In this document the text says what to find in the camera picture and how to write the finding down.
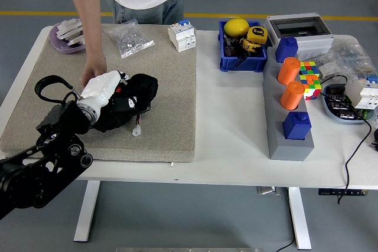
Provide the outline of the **person's right hand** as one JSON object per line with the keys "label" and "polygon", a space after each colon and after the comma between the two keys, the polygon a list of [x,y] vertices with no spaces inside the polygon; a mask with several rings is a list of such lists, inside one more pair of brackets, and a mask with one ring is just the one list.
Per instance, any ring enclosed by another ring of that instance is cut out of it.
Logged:
{"label": "person's right hand", "polygon": [[86,62],[80,77],[80,83],[83,88],[88,82],[99,75],[107,72],[106,57],[103,53],[87,53]]}

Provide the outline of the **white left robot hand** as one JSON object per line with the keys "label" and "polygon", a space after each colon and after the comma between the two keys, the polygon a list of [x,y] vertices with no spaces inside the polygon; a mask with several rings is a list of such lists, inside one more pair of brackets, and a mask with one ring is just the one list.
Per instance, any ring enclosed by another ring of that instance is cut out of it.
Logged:
{"label": "white left robot hand", "polygon": [[128,79],[129,76],[126,73],[117,70],[91,78],[81,93],[82,99],[77,104],[101,109],[107,105],[121,80]]}

